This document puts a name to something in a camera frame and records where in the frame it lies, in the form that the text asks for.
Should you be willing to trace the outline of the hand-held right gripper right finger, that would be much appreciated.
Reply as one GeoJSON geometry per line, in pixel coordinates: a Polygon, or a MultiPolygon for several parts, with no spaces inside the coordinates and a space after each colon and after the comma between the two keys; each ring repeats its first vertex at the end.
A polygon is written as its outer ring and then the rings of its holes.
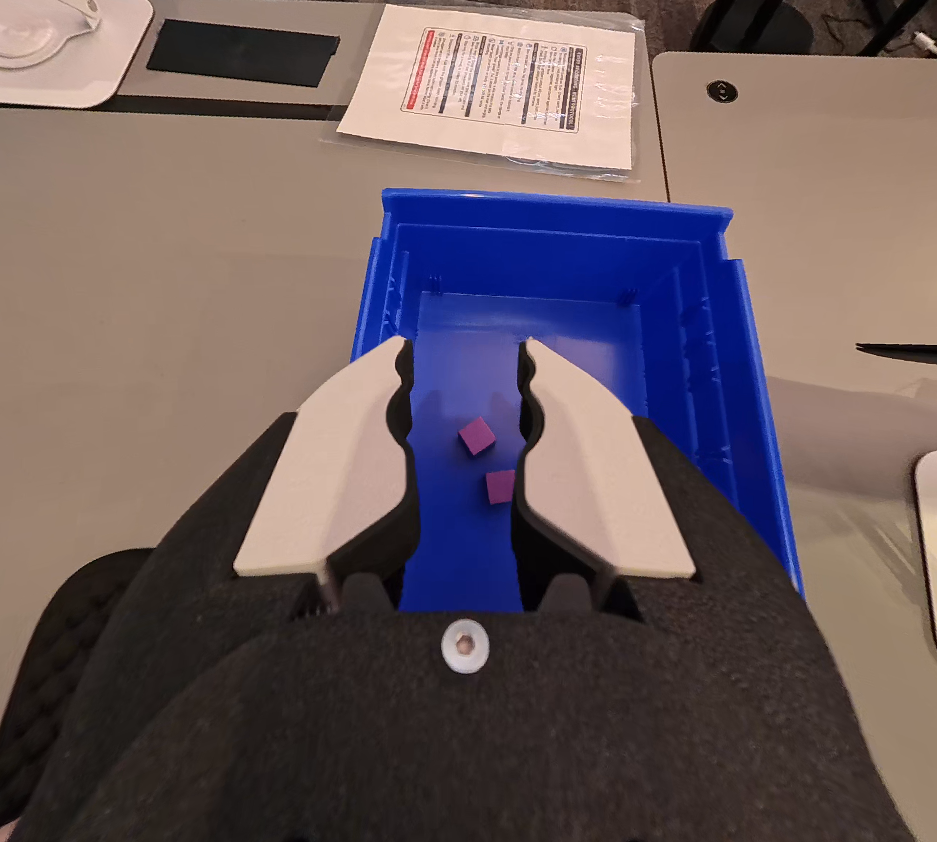
{"type": "Polygon", "coordinates": [[[522,607],[572,576],[594,609],[636,612],[631,578],[696,580],[697,566],[639,425],[650,423],[536,339],[519,346],[523,447],[512,492],[522,607]]]}

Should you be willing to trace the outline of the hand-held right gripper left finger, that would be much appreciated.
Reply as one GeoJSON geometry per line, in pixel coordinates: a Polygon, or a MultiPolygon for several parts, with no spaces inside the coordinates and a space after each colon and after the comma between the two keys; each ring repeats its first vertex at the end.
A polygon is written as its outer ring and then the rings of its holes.
{"type": "Polygon", "coordinates": [[[297,409],[233,569],[311,576],[326,612],[345,582],[405,569],[421,536],[412,428],[413,343],[399,335],[337,372],[297,409]]]}

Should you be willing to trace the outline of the blue plastic bin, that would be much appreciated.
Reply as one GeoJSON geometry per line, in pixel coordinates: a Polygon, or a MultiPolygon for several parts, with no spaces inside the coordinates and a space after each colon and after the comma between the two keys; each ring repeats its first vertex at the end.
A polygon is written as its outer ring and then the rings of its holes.
{"type": "Polygon", "coordinates": [[[534,337],[649,417],[803,580],[754,311],[727,208],[521,193],[385,190],[351,360],[413,343],[421,537],[400,609],[522,610],[509,505],[518,346],[534,337]],[[458,430],[497,436],[477,457],[458,430]]]}

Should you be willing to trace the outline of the paper in plastic sleeve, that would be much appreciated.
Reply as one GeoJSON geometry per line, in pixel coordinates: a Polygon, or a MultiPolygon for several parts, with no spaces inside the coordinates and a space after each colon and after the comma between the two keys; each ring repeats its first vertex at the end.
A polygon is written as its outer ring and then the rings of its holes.
{"type": "Polygon", "coordinates": [[[328,141],[638,183],[645,35],[629,13],[381,0],[328,141]]]}

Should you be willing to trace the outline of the black desk inlay plate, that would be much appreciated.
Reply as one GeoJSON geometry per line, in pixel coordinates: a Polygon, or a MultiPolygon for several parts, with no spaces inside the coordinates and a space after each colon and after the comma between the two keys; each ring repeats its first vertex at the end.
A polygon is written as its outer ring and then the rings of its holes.
{"type": "Polygon", "coordinates": [[[150,71],[318,87],[339,36],[168,18],[147,60],[150,71]]]}

